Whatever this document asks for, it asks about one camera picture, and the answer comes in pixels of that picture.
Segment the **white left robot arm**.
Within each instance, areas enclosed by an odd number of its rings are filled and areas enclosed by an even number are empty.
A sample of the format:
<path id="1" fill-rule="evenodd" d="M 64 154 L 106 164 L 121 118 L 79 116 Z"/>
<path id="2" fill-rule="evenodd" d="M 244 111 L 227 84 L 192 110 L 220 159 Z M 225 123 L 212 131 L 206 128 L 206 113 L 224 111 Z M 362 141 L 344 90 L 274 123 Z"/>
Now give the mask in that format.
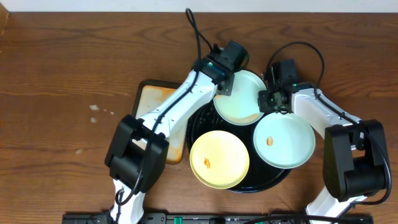
<path id="1" fill-rule="evenodd" d="M 187 79 L 160 106 L 119 122 L 104 160 L 116 191 L 109 223 L 142 218 L 145 194 L 164 171 L 170 134 L 216 94 L 231 93 L 234 73 L 246 57 L 228 49 L 210 53 L 194 63 Z"/>

